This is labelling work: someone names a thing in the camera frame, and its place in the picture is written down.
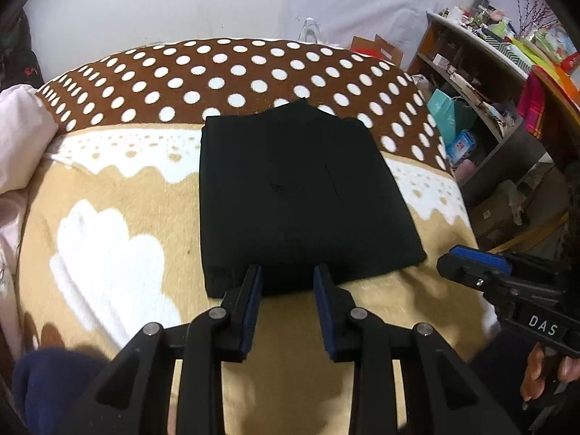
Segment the blue white tissue pack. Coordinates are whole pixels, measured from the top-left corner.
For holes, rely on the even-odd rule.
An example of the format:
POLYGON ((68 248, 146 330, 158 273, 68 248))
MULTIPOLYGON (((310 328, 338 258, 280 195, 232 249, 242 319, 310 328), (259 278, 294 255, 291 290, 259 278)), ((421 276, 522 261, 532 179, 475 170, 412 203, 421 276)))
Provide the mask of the blue white tissue pack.
POLYGON ((447 157, 452 165, 459 164, 477 147, 475 137, 469 130, 462 130, 455 140, 446 147, 447 157))

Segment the black pants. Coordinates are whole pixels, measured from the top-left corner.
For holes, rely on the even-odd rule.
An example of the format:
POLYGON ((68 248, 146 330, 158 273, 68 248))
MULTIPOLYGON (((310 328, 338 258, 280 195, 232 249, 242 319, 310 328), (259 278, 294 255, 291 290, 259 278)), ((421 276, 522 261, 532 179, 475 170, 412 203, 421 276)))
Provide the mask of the black pants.
POLYGON ((200 252, 207 294, 261 269, 267 297, 425 261, 415 223, 370 131, 296 101, 207 119, 200 143, 200 252))

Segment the wooden bookshelf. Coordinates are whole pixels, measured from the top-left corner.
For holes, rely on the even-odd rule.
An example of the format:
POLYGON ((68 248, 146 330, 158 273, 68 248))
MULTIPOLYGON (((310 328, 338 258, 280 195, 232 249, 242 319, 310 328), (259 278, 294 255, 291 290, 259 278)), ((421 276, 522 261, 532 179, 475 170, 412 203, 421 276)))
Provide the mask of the wooden bookshelf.
POLYGON ((409 70, 461 98, 477 115, 477 147, 470 156, 475 170, 459 181, 468 205, 490 196, 505 180, 519 180, 546 153, 562 171, 579 160, 579 107, 550 75, 534 69, 544 90, 541 137, 529 133, 518 115, 513 126, 502 128, 490 108, 515 107, 527 74, 468 29, 433 12, 427 21, 409 70))

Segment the red plaid cloth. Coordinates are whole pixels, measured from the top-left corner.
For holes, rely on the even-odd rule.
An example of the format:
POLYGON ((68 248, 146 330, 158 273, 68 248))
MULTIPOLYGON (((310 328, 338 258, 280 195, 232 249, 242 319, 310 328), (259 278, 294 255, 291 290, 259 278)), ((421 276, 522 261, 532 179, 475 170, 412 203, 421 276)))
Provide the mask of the red plaid cloth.
POLYGON ((524 83, 517 105, 517 112, 524 121, 525 130, 537 140, 542 138, 546 94, 542 81, 531 72, 524 83))

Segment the pink white quilt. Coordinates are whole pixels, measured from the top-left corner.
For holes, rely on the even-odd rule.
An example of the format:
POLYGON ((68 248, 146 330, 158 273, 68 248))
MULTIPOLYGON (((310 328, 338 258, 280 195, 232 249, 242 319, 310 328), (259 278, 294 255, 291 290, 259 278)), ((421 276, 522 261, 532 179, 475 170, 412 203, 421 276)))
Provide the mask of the pink white quilt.
POLYGON ((26 188, 57 132, 36 93, 28 84, 1 91, 1 331, 13 359, 22 355, 15 278, 28 207, 26 188))

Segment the black backpack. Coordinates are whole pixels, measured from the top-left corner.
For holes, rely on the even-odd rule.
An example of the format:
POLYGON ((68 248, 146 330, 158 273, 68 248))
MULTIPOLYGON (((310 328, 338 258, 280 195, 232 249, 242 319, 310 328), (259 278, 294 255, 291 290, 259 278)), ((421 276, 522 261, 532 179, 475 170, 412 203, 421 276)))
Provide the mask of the black backpack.
POLYGON ((36 53, 32 50, 29 20, 24 11, 1 30, 1 90, 17 84, 43 85, 36 53))

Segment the beige brown polka-dot blanket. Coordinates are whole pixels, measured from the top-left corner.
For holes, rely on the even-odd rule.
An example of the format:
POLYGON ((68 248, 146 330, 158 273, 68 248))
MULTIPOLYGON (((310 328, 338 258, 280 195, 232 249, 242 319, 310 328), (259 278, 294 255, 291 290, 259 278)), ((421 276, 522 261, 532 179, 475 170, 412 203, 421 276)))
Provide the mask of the beige brown polka-dot blanket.
POLYGON ((33 96, 26 352, 4 433, 504 434, 442 136, 393 63, 294 40, 136 47, 33 96))

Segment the teal paper bag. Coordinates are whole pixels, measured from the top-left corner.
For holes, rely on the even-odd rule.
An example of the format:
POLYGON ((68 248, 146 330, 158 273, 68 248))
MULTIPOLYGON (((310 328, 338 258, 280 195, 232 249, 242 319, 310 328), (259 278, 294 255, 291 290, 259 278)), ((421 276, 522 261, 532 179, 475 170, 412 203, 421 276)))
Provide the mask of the teal paper bag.
POLYGON ((449 97, 441 90, 435 90, 428 100, 428 110, 435 119, 443 144, 449 146, 464 130, 469 130, 477 115, 461 97, 449 97))

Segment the brown cardboard box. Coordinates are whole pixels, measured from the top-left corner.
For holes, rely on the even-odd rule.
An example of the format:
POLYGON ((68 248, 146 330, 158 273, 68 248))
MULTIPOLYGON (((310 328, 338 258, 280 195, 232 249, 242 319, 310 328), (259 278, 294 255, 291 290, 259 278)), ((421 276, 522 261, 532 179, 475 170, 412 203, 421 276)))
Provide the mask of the brown cardboard box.
POLYGON ((507 226, 522 226, 526 196, 513 181, 500 183, 497 190, 469 212, 472 230, 478 240, 507 226))

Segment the red cardboard box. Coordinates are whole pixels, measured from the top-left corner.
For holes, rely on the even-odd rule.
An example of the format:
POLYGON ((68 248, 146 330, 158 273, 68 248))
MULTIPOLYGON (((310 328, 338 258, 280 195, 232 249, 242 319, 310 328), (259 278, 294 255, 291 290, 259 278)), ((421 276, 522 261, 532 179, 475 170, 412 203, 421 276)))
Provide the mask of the red cardboard box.
POLYGON ((390 62, 395 66, 400 66, 403 59, 403 52, 396 46, 384 40, 378 34, 374 36, 373 40, 367 40, 360 36, 353 36, 350 50, 390 62))

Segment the pink cylinder container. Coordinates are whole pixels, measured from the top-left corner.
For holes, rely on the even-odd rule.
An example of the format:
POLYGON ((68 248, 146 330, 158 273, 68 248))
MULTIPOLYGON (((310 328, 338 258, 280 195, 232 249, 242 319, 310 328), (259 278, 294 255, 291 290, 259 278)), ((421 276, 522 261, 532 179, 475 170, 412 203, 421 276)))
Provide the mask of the pink cylinder container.
POLYGON ((476 171, 476 165, 470 160, 463 160, 455 169, 454 175, 458 184, 463 184, 476 171))

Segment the navy blue left knee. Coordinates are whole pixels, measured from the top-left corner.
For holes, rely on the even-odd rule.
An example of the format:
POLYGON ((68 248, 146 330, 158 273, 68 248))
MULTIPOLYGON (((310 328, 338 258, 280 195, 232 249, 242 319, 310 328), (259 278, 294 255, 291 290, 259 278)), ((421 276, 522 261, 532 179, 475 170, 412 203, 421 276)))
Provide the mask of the navy blue left knee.
POLYGON ((12 391, 29 433, 51 434, 108 363, 106 357, 54 347, 24 355, 15 366, 12 391))

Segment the wooden chair frame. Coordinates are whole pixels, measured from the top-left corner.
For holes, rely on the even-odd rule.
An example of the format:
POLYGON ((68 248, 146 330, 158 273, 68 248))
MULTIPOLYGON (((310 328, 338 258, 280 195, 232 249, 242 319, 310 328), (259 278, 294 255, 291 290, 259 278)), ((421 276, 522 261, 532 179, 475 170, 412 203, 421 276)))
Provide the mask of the wooden chair frame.
POLYGON ((546 222, 537 225, 519 236, 490 249, 490 253, 529 252, 530 249, 544 241, 551 234, 564 226, 569 220, 567 211, 555 214, 546 222))

